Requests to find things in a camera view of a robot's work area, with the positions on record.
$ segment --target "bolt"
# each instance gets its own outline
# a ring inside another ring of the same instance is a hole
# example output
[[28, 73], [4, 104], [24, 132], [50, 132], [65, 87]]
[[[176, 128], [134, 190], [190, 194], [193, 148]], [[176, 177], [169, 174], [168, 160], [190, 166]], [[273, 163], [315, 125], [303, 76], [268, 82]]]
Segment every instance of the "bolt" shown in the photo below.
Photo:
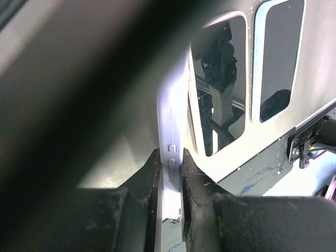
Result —
[[298, 148], [294, 148], [293, 149], [293, 154], [294, 155], [299, 155], [300, 154], [300, 150]]

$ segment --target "wire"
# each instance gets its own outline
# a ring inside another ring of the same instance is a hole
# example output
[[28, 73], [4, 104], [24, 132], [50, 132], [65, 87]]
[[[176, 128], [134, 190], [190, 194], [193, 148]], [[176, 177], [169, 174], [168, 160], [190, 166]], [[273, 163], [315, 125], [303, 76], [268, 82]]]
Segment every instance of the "wire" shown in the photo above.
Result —
[[314, 151], [336, 151], [336, 148], [335, 149], [333, 149], [333, 148], [317, 148], [317, 149], [309, 150], [308, 153], [314, 152]]

